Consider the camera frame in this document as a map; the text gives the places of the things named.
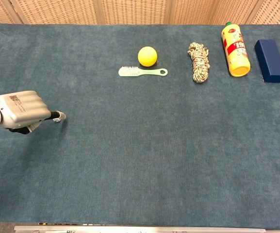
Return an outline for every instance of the rope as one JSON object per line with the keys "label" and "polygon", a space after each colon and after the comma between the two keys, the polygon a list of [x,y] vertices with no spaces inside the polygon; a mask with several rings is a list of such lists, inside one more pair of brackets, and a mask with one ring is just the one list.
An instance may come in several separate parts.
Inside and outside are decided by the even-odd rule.
{"label": "rope", "polygon": [[193,60],[193,80],[197,83],[203,83],[209,76],[209,50],[203,44],[193,42],[189,45],[187,53]]}

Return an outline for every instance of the blue block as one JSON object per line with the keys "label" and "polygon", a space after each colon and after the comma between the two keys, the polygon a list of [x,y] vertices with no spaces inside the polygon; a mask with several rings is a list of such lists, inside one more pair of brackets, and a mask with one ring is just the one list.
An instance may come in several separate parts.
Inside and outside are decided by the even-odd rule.
{"label": "blue block", "polygon": [[275,40],[258,40],[254,46],[264,82],[280,83],[280,52]]}

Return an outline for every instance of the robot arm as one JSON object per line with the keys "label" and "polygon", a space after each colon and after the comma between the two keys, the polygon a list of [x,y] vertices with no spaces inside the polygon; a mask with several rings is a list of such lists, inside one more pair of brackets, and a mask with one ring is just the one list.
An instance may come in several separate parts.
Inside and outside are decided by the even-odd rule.
{"label": "robot arm", "polygon": [[60,122],[66,115],[51,112],[35,91],[0,95],[0,126],[11,132],[28,134],[49,119]]}

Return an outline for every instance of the yellow ball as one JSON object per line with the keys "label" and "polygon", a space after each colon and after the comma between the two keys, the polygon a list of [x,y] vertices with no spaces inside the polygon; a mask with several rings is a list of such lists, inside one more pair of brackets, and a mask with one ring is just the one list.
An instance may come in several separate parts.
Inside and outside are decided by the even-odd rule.
{"label": "yellow ball", "polygon": [[150,67],[157,61],[157,52],[152,47],[143,47],[138,53],[138,60],[141,65]]}

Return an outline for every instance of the wall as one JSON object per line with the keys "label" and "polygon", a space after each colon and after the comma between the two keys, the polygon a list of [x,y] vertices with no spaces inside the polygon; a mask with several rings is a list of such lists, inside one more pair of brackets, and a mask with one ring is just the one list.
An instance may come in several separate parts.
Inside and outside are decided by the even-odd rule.
{"label": "wall", "polygon": [[280,0],[0,0],[0,23],[280,24]]}

